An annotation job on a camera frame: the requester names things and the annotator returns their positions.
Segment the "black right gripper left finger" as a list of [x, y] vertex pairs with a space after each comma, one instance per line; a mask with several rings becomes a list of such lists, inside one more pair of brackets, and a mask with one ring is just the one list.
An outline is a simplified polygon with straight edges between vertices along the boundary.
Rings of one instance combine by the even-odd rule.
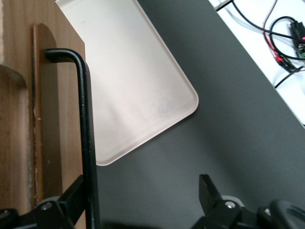
[[73, 229], [84, 210], [84, 183], [80, 175], [57, 200], [46, 200], [35, 208], [36, 228]]

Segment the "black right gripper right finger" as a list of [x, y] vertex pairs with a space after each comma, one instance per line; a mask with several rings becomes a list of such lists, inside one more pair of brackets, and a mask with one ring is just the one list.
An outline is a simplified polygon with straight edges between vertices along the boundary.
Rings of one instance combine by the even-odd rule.
[[199, 176], [199, 201], [204, 216], [195, 229], [234, 229], [242, 218], [241, 206], [224, 200], [209, 175]]

